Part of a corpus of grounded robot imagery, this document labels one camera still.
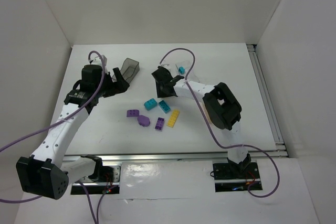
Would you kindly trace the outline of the small teal lego cube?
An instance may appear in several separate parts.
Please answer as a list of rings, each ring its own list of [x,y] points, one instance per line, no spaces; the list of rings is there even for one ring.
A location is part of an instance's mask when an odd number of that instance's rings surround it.
[[[179,67],[178,69],[180,74],[184,74],[185,73],[185,69],[183,67]]]

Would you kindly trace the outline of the teal rectangular lego brick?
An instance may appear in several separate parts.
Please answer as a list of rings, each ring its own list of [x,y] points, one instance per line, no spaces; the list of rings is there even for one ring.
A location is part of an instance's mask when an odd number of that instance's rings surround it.
[[[167,114],[171,111],[171,108],[169,107],[169,105],[164,101],[164,100],[161,100],[159,103],[158,103],[159,107],[162,109],[162,111]]]

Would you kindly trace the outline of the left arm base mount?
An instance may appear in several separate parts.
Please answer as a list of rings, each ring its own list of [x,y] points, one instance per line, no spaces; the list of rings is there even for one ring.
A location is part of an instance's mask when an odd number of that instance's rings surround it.
[[[104,165],[103,171],[97,180],[84,177],[80,182],[85,186],[90,195],[102,195],[104,193],[116,195],[120,193],[121,165]]]

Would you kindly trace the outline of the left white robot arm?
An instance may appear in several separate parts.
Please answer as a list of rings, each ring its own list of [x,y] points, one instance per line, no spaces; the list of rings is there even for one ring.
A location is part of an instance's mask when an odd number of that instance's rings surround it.
[[[97,181],[102,177],[102,159],[93,155],[82,155],[76,161],[64,164],[65,153],[81,125],[89,117],[101,98],[127,91],[119,68],[114,68],[114,78],[107,70],[107,59],[97,51],[91,51],[89,63],[81,71],[81,79],[66,95],[61,114],[48,127],[43,142],[30,157],[20,157],[16,170],[22,190],[26,193],[51,199],[61,198],[67,187],[84,177]]]

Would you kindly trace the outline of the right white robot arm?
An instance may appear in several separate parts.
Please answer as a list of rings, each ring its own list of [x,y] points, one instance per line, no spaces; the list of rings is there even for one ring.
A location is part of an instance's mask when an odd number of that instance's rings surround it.
[[[229,87],[220,82],[217,85],[188,81],[184,76],[173,77],[170,71],[159,66],[152,76],[159,98],[184,97],[194,99],[206,125],[212,123],[219,129],[229,145],[228,163],[234,175],[241,175],[251,162],[244,146],[240,130],[242,108]]]

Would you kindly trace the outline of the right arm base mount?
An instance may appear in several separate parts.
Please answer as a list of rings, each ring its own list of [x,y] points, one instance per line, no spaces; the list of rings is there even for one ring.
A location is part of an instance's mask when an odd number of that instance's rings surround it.
[[[241,174],[235,174],[230,170],[228,163],[213,163],[210,176],[214,179],[215,192],[262,190],[259,168],[256,162],[250,163]]]

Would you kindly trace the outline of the teal rounded lego brick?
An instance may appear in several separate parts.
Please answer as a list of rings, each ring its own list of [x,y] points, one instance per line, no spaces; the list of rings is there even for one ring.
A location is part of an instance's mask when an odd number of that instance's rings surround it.
[[[158,103],[154,98],[151,98],[144,103],[144,107],[147,111],[155,108],[157,105]]]

